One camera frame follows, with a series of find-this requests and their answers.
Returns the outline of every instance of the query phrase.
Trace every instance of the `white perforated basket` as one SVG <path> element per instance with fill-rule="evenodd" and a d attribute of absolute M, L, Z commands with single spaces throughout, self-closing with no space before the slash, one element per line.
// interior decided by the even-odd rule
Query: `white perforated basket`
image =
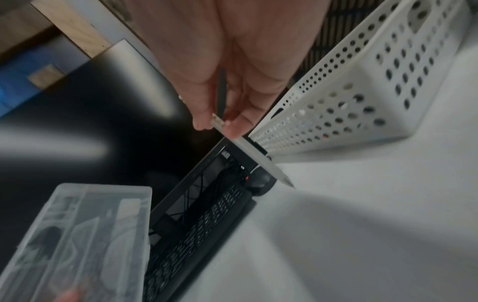
<path fill-rule="evenodd" d="M 465 0 L 385 1 L 250 138 L 273 156 L 413 134 L 470 20 Z"/>

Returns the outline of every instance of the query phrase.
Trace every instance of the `clear plastic case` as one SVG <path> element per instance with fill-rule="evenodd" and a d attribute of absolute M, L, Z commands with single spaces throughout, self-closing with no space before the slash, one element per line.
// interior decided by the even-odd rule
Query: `clear plastic case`
<path fill-rule="evenodd" d="M 148 261 L 149 187 L 59 185 L 0 276 L 0 301 L 140 302 Z"/>

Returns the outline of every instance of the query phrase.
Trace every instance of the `keyboard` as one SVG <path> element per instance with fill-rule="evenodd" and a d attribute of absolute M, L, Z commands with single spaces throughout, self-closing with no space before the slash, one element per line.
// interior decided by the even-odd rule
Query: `keyboard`
<path fill-rule="evenodd" d="M 199 216 L 182 238 L 160 253 L 151 251 L 144 279 L 143 301 L 166 302 L 184 286 L 222 235 L 240 216 L 251 193 L 233 182 Z"/>

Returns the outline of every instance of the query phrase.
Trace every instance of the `fingernail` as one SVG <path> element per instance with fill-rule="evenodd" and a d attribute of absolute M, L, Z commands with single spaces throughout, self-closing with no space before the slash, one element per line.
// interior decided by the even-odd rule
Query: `fingernail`
<path fill-rule="evenodd" d="M 194 129 L 199 130 L 199 123 L 195 119 L 193 119 L 193 127 Z"/>

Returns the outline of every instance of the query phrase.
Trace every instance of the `computer mouse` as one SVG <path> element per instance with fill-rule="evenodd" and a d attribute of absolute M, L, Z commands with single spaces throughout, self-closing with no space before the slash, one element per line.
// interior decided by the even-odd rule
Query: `computer mouse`
<path fill-rule="evenodd" d="M 277 182 L 277 179 L 259 166 L 247 177 L 244 186 L 253 196 L 262 196 L 269 192 L 275 182 Z"/>

